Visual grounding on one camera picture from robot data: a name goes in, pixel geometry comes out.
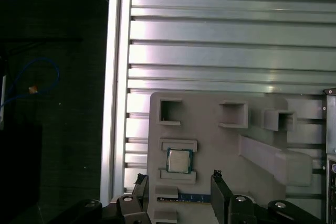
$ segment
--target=cpu processor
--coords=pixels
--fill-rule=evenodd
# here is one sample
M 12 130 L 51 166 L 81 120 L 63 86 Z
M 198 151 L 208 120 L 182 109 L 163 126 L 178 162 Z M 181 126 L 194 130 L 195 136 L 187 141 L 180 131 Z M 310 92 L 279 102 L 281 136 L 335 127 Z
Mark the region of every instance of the cpu processor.
M 167 150 L 167 167 L 169 173 L 191 173 L 193 151 L 188 149 Z

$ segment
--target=orange object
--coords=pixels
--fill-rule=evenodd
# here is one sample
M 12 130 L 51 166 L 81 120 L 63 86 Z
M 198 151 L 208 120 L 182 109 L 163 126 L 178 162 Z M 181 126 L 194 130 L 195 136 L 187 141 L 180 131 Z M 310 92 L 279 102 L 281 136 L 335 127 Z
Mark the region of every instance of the orange object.
M 36 94 L 37 93 L 37 86 L 29 87 L 29 94 Z

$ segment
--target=blue circuit board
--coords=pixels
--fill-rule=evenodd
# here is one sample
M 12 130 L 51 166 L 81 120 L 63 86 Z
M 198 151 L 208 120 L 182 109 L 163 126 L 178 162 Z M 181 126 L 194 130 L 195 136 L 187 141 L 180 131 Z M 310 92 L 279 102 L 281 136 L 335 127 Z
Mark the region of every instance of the blue circuit board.
M 158 201 L 167 202 L 195 202 L 195 203 L 210 203 L 210 195 L 207 194 L 178 194 L 177 199 L 172 198 L 157 198 Z

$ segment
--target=dark background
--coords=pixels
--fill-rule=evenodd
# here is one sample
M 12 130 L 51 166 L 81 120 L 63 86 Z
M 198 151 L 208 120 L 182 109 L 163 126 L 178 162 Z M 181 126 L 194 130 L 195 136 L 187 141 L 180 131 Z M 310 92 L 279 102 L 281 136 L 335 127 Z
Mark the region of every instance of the dark background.
M 47 222 L 79 200 L 99 199 L 107 15 L 105 0 L 0 0 L 1 39 L 83 38 L 82 42 L 49 42 L 9 57 L 12 77 L 38 57 L 52 59 L 60 70 L 60 81 L 48 94 L 19 99 L 6 106 L 7 118 L 41 128 L 40 134 L 29 128 L 22 130 L 15 146 L 3 148 L 13 160 L 18 153 L 25 153 L 27 164 L 40 160 L 38 204 L 23 211 L 12 223 L 42 223 L 38 207 Z M 9 51 L 22 44 L 4 45 Z M 26 93 L 32 85 L 47 87 L 55 76 L 52 65 L 38 62 L 23 75 L 16 92 Z M 40 151 L 35 148 L 39 142 Z M 30 171 L 24 160 L 20 162 L 23 166 L 17 174 L 22 180 L 16 181 L 24 186 L 29 174 L 35 175 L 36 167 Z M 20 205 L 28 200 L 24 194 L 20 198 L 12 195 Z

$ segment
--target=metal bolt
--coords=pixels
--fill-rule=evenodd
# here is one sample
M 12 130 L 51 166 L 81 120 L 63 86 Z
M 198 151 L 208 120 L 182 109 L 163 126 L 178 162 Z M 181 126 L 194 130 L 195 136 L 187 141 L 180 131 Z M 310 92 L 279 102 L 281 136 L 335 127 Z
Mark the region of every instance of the metal bolt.
M 123 198 L 124 201 L 132 201 L 132 197 L 126 196 Z
M 237 200 L 238 200 L 239 202 L 244 202 L 246 199 L 245 199 L 243 196 L 238 196 L 238 197 L 237 197 Z
M 286 205 L 282 202 L 276 202 L 275 205 L 278 207 L 278 208 L 285 208 Z
M 90 202 L 90 203 L 86 204 L 85 207 L 94 207 L 94 205 L 95 205 L 94 203 Z

